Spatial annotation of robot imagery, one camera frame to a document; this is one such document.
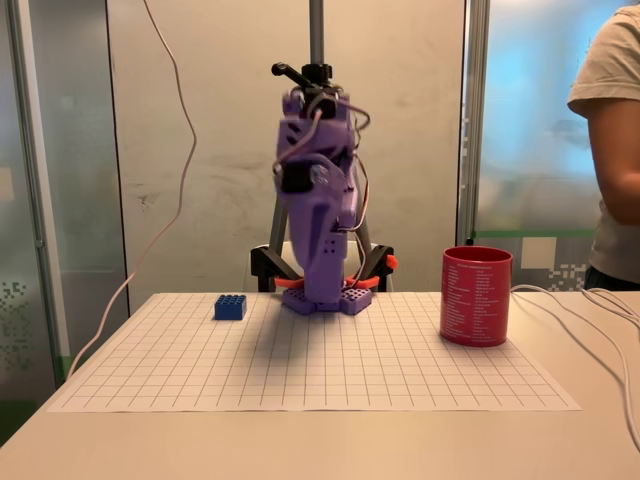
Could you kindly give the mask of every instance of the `white wall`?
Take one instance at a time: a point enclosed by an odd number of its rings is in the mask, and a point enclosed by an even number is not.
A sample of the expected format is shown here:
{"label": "white wall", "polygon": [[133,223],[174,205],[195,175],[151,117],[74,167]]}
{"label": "white wall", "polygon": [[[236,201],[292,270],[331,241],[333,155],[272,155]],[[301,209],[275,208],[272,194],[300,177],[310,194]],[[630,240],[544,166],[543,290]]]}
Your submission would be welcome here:
{"label": "white wall", "polygon": [[[149,0],[181,67],[200,135],[185,210],[131,287],[243,288],[249,250],[266,243],[280,98],[277,61],[308,62],[308,2]],[[437,290],[455,241],[462,0],[327,0],[326,60],[371,112],[361,154],[372,187],[372,241],[400,260],[396,289]],[[109,0],[129,265],[173,215],[189,131],[171,65],[142,1]]]}

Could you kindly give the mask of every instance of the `white t-shirt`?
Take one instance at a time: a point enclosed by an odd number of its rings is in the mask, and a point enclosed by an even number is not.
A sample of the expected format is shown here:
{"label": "white t-shirt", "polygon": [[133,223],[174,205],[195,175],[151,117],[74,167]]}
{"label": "white t-shirt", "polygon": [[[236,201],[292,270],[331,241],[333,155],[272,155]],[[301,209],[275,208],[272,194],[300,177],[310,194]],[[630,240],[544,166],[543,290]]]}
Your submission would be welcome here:
{"label": "white t-shirt", "polygon": [[[640,101],[640,5],[621,8],[602,27],[571,89],[569,108],[582,115],[584,101],[596,98]],[[640,283],[640,226],[620,225],[604,202],[600,208],[591,264],[611,277]]]}

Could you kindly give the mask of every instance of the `sleeve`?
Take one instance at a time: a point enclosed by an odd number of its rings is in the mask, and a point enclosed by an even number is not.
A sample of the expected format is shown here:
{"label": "sleeve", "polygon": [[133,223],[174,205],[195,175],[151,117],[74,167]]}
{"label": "sleeve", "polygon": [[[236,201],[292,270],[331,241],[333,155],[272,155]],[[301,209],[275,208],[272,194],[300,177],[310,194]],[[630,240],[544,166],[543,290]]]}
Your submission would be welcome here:
{"label": "sleeve", "polygon": [[571,88],[569,108],[584,116],[589,100],[640,101],[640,28],[636,18],[618,13],[596,36]]}

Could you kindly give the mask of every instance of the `purple robotic gripper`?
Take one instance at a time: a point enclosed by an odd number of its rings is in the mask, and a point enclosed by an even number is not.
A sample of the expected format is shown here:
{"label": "purple robotic gripper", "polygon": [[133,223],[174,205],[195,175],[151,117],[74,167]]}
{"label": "purple robotic gripper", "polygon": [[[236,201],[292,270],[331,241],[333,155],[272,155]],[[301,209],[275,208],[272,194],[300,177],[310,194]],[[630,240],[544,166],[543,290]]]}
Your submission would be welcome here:
{"label": "purple robotic gripper", "polygon": [[[344,94],[340,99],[349,101]],[[353,228],[357,221],[354,131],[349,109],[326,101],[335,106],[335,115],[323,117],[313,138],[275,172],[276,189],[289,215],[293,252],[304,270],[304,289],[285,291],[283,303],[302,315],[323,311],[355,315],[371,304],[372,293],[345,288],[343,271],[347,233],[341,229]],[[278,156],[312,128],[302,110],[300,96],[285,96]]]}

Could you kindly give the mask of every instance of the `table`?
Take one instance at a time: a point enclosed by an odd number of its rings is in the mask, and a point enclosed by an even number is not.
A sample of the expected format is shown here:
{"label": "table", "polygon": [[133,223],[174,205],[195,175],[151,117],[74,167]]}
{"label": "table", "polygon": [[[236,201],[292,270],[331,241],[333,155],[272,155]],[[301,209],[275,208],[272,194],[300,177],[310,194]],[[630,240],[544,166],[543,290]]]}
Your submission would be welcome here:
{"label": "table", "polygon": [[[640,309],[640,294],[621,297]],[[606,339],[543,294],[616,372]],[[638,332],[582,297],[558,294],[602,326],[640,375]],[[0,472],[40,479],[636,479],[640,455],[616,380],[548,314],[514,299],[509,336],[582,406],[581,412],[48,413],[45,404],[0,449]],[[640,417],[640,381],[633,385]]]}

